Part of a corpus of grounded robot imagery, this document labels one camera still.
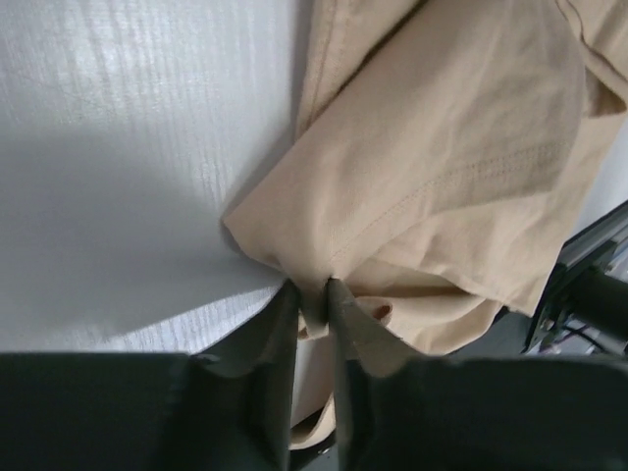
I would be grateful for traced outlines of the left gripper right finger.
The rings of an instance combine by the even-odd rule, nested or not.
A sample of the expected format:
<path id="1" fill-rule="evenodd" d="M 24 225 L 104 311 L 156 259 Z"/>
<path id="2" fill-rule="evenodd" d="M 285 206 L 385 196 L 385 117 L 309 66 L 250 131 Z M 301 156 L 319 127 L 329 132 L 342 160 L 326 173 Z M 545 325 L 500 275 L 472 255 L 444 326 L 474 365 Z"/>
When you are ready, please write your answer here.
<path id="1" fill-rule="evenodd" d="M 422 354 L 331 279 L 343 470 L 623 470 L 627 363 Z"/>

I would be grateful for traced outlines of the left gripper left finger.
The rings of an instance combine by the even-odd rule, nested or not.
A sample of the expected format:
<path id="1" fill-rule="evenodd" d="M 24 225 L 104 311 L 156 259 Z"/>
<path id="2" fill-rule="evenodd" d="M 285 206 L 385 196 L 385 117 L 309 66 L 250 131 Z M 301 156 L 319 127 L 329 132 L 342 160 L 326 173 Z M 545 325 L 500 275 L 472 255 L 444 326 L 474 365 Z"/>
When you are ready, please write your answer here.
<path id="1" fill-rule="evenodd" d="M 196 354 L 1 357 L 5 470 L 286 470 L 298 291 Z"/>

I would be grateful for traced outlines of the beige t shirt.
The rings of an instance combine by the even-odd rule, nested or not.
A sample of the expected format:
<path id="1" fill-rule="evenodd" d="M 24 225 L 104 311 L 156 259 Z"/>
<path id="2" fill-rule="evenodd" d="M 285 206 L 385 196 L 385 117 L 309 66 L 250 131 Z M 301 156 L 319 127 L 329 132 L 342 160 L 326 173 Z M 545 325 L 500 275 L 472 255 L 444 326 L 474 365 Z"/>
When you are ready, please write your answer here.
<path id="1" fill-rule="evenodd" d="M 623 1 L 318 1 L 295 143 L 225 224 L 301 339 L 337 278 L 450 353 L 535 312 L 626 117 Z"/>

